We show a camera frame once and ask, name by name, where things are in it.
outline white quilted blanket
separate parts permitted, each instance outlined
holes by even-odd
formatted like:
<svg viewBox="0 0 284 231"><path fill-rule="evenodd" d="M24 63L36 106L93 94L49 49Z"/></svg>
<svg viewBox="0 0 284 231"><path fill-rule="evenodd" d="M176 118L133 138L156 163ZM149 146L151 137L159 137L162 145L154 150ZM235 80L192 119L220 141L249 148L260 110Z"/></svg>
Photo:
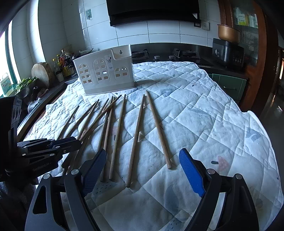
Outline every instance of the white quilted blanket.
<svg viewBox="0 0 284 231"><path fill-rule="evenodd" d="M126 94L115 181L98 181L93 192L85 198L102 231L184 230L200 197L192 191L179 164L178 153L182 148L186 148L194 159L202 161L206 168L213 168L221 175L242 174L256 207L260 230L265 230L283 205L283 194L275 154L258 118L251 111L242 113L237 104L195 63L146 62L133 65L133 71L136 88L129 90L86 96L79 81L69 85L55 103L46 106L44 117L36 123L26 140L44 137L56 139L77 105L80 107L69 129L97 99L100 99L101 107L107 98ZM129 189L124 181L141 97L146 89L160 117L173 169L167 169L146 99L132 173L133 182ZM108 139L108 167L122 105L121 101L118 102ZM103 119L94 131L81 164L98 151ZM73 136L77 135L78 130L73 133ZM51 173L56 176L61 172L59 167ZM70 228L76 230L64 193L62 196ZM223 199L222 193L209 230L216 227Z"/></svg>

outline green cabinet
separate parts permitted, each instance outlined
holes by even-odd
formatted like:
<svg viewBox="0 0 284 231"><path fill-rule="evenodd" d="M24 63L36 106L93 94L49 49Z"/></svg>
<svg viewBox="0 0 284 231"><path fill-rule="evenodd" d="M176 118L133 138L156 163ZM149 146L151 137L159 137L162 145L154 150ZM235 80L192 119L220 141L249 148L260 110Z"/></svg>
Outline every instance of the green cabinet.
<svg viewBox="0 0 284 231"><path fill-rule="evenodd" d="M246 79L219 74L208 74L208 76L219 84L223 91L226 92L233 100L239 103L247 83Z"/></svg>

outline dark tiled floor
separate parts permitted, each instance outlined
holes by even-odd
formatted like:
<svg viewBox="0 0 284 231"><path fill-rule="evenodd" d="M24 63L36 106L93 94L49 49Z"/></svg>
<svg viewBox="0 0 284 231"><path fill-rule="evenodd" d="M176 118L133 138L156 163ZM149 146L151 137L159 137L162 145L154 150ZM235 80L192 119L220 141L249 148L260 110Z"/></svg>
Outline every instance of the dark tiled floor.
<svg viewBox="0 0 284 231"><path fill-rule="evenodd" d="M275 152L281 186L284 191L284 101L282 97L275 96L269 109L260 117Z"/></svg>

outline wall socket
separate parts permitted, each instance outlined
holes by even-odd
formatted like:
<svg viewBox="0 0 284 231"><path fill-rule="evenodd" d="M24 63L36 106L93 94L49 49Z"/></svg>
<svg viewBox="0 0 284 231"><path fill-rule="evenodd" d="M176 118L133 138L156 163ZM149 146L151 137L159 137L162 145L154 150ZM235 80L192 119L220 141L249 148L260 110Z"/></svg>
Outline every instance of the wall socket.
<svg viewBox="0 0 284 231"><path fill-rule="evenodd" d="M201 21L201 28L204 30L209 30L209 22Z"/></svg>

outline gas stove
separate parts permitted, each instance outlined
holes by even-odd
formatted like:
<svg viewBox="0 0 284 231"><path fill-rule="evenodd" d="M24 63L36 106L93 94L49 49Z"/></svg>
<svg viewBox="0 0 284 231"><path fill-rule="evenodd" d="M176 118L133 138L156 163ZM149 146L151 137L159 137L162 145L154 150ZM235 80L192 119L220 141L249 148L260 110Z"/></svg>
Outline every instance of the gas stove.
<svg viewBox="0 0 284 231"><path fill-rule="evenodd" d="M133 51L132 52L132 62L142 63L142 62L158 62L158 61L172 61L172 62L194 62L197 65L213 66L205 59L201 58L198 52L191 50L180 50L173 49L170 53L156 53L150 54L147 49L143 51Z"/></svg>

